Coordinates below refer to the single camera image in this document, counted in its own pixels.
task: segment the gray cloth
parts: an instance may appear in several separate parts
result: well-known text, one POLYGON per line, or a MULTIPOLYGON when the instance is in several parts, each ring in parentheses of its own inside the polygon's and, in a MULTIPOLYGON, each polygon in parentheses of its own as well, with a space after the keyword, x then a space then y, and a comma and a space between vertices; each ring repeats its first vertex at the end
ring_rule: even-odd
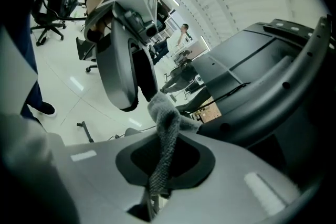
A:
POLYGON ((149 179, 152 196, 167 194, 167 180, 172 162, 176 138, 179 131, 196 133, 201 123, 181 116, 170 100, 158 92, 148 104, 148 111, 156 122, 157 135, 160 138, 161 157, 154 173, 149 179))

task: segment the person in white shirt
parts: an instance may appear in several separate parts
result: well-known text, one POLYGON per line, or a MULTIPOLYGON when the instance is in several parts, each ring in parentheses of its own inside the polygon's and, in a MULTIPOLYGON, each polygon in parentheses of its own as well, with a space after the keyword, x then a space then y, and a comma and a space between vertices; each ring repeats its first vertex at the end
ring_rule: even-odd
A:
POLYGON ((182 40, 185 38, 185 32, 188 28, 188 24, 183 24, 180 30, 175 31, 169 38, 153 46, 155 52, 159 53, 153 60, 154 65, 156 65, 157 62, 160 61, 168 52, 175 50, 175 48, 181 44, 182 40))

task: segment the screw hole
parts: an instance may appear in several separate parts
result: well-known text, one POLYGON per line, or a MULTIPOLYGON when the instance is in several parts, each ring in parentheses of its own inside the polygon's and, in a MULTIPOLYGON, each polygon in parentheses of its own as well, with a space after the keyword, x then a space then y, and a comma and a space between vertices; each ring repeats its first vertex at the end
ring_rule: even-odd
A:
POLYGON ((290 88, 290 84, 289 84, 288 82, 284 82, 284 83, 282 84, 282 86, 283 86, 286 90, 288 90, 288 89, 290 88))
POLYGON ((223 123, 219 129, 222 131, 222 132, 228 132, 230 131, 230 125, 228 123, 223 123))

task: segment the white tile floor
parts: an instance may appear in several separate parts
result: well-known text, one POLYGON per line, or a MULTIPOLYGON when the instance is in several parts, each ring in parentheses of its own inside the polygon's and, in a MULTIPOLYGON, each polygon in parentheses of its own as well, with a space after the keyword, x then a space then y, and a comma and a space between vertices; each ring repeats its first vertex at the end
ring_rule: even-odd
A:
MULTIPOLYGON (((77 17, 84 9, 77 8, 77 17)), ((84 129, 77 127, 78 122, 85 121, 93 140, 104 141, 113 135, 121 135, 129 127, 143 130, 154 126, 147 111, 147 101, 139 91, 139 105, 131 112, 117 109, 107 98, 98 69, 85 72, 91 62, 78 59, 76 37, 84 39, 82 22, 67 22, 67 28, 60 31, 64 40, 48 32, 48 40, 37 47, 42 30, 35 30, 31 35, 38 67, 38 82, 44 101, 57 109, 55 118, 48 118, 32 109, 48 132, 61 135, 66 145, 88 143, 84 129)), ((172 60, 165 58, 155 66, 159 87, 165 83, 164 74, 173 69, 172 60)), ((184 93, 177 96, 176 104, 186 103, 184 93)))

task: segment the shoe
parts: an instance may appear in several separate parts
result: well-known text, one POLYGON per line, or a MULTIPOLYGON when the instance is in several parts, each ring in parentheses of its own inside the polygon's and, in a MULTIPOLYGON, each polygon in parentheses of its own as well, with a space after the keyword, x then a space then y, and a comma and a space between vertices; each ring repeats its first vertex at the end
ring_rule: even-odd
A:
POLYGON ((54 117, 57 114, 56 109, 51 104, 48 104, 46 102, 42 102, 42 105, 38 109, 38 111, 43 113, 47 117, 54 117))

